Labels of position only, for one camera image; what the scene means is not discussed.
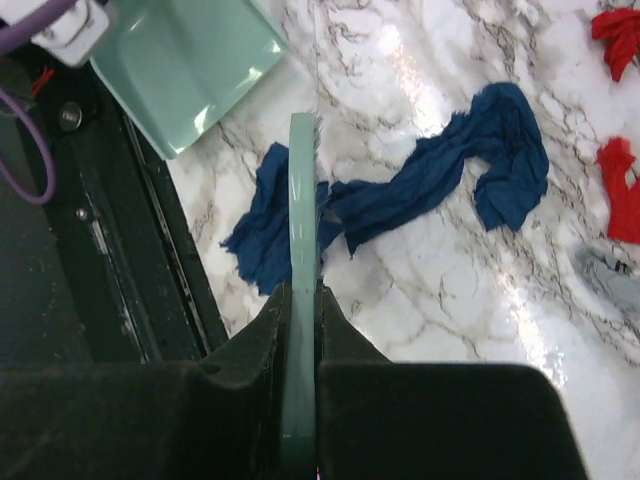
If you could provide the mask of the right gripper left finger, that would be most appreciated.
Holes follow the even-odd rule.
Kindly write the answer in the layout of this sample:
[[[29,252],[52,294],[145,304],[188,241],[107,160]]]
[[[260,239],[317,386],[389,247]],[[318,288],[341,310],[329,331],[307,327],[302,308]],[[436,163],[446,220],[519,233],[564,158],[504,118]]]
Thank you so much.
[[[277,479],[291,289],[200,361],[5,368],[5,479]]]

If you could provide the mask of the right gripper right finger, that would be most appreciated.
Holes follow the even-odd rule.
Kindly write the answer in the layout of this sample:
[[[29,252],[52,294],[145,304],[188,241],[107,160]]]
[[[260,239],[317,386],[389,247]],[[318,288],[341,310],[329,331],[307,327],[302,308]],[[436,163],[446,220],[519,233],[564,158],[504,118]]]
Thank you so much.
[[[556,389],[507,363],[394,363],[320,294],[325,479],[584,479]]]

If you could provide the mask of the green hand brush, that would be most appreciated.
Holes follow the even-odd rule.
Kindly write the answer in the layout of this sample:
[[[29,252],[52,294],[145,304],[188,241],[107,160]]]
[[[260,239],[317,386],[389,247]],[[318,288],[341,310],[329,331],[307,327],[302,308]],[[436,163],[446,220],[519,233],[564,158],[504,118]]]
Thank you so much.
[[[289,131],[288,201],[291,318],[280,438],[283,479],[315,479],[315,294],[318,281],[316,153],[318,118],[294,113]]]

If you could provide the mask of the grey paper scrap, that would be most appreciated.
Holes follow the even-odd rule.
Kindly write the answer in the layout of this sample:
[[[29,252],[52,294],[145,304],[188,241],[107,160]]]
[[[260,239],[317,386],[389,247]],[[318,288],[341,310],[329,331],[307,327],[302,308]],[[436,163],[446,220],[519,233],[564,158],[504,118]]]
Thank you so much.
[[[608,252],[585,246],[576,252],[574,268],[594,293],[625,316],[639,320],[639,276],[626,263]]]

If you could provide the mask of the dark blue cloth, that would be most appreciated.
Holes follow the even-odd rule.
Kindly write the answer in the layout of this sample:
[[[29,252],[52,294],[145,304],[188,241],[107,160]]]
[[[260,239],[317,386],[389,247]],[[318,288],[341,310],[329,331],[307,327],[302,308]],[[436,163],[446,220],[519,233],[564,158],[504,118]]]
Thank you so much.
[[[454,113],[440,135],[417,139],[391,180],[319,182],[319,249],[344,236],[355,252],[435,209],[457,188],[470,158],[489,165],[474,190],[484,229],[518,231],[546,194],[549,160],[525,95],[500,82],[478,92],[468,111]],[[236,257],[239,276],[262,295],[291,277],[288,163],[288,148],[272,144],[256,171],[249,210],[221,243]]]

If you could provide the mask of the red paper scrap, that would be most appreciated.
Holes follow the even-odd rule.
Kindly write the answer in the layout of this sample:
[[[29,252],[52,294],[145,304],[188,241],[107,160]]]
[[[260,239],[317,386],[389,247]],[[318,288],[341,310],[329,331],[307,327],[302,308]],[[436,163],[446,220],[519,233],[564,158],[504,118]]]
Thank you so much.
[[[639,243],[639,180],[631,186],[626,175],[636,161],[630,142],[612,137],[597,151],[596,163],[610,204],[608,237],[625,243]]]
[[[591,37],[605,44],[604,62],[612,80],[619,82],[639,54],[639,11],[617,8],[595,16],[591,20]]]

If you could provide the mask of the green plastic dustpan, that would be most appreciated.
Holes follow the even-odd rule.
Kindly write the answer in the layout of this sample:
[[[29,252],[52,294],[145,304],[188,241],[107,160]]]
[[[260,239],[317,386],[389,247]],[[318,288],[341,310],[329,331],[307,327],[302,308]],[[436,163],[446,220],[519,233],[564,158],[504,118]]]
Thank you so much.
[[[111,1],[92,67],[156,153],[176,158],[287,50],[255,1]]]

